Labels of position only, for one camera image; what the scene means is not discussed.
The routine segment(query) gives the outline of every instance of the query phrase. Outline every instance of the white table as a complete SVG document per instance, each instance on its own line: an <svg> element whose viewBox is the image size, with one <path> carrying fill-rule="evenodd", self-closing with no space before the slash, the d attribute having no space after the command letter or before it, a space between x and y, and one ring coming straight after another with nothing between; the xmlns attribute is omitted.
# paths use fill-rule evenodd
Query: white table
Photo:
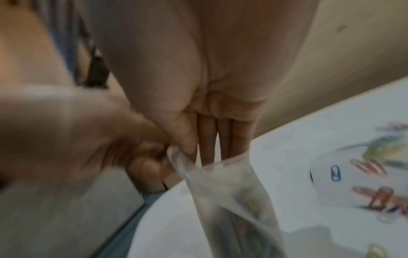
<svg viewBox="0 0 408 258"><path fill-rule="evenodd" d="M251 164L271 197L291 258L363 258L380 244L390 258L408 257L408 220L380 223L375 213L322 207L309 180L310 161L378 136L375 127L408 122L408 79L350 98L267 133L251 144ZM184 182L145 214L129 258L209 258Z"/></svg>

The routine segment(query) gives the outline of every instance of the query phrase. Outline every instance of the plastic bag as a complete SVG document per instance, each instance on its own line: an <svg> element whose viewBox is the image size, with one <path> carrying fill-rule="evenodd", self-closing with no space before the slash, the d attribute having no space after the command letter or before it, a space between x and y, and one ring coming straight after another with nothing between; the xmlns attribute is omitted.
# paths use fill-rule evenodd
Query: plastic bag
<svg viewBox="0 0 408 258"><path fill-rule="evenodd" d="M178 148L168 149L187 182L214 258L285 258L268 193L245 153L197 168Z"/></svg>

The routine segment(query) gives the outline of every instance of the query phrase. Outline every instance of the table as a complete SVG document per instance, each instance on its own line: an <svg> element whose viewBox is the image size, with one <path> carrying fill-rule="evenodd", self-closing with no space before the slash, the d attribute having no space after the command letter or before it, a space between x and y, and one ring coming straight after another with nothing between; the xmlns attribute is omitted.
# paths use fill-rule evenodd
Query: table
<svg viewBox="0 0 408 258"><path fill-rule="evenodd" d="M375 213L322 207L309 180L314 158L375 138L375 127L408 122L408 79L355 96L252 141L251 164L266 188L291 258L365 257L380 244L390 258L408 253L408 221L382 224ZM209 258L191 194L184 182L145 214L129 258Z"/></svg>

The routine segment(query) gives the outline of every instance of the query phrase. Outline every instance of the floor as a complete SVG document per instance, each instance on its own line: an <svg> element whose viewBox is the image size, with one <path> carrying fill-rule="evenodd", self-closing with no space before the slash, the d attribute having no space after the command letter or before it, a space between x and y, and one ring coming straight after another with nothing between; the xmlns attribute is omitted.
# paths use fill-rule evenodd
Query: floor
<svg viewBox="0 0 408 258"><path fill-rule="evenodd" d="M133 235L135 234L137 225L142 219L146 211L159 199L162 193L150 194L144 197L145 205L136 212L119 230L108 239L96 253L94 258L126 258L132 243Z"/></svg>

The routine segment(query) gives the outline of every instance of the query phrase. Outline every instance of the person's left hand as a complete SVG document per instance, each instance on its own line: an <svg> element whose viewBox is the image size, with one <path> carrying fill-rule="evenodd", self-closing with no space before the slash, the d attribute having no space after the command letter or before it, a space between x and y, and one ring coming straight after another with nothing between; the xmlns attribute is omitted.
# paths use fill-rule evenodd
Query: person's left hand
<svg viewBox="0 0 408 258"><path fill-rule="evenodd" d="M166 135L103 91L0 89L0 179L67 181L112 166L160 180L172 173Z"/></svg>

